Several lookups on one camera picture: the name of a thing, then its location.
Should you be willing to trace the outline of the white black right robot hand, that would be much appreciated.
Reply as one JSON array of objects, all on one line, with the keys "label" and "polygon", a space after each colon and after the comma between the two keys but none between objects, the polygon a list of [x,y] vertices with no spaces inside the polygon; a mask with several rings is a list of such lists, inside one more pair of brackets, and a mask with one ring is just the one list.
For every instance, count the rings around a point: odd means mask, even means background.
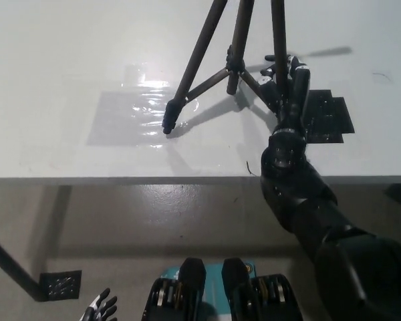
[{"label": "white black right robot hand", "polygon": [[268,108],[277,117],[277,126],[274,131],[296,132],[305,136],[303,115],[307,106],[311,72],[309,67],[297,56],[287,56],[287,98],[279,91],[276,83],[276,65],[260,71],[260,92]]}]

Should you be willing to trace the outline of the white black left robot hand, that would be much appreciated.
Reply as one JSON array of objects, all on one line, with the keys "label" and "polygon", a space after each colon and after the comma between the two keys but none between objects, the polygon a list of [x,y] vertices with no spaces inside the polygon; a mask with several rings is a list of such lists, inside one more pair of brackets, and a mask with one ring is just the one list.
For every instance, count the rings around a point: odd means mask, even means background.
[{"label": "white black left robot hand", "polygon": [[118,309],[116,296],[109,297],[110,288],[101,292],[94,301],[86,308],[80,321],[107,321],[117,320],[115,313]]}]

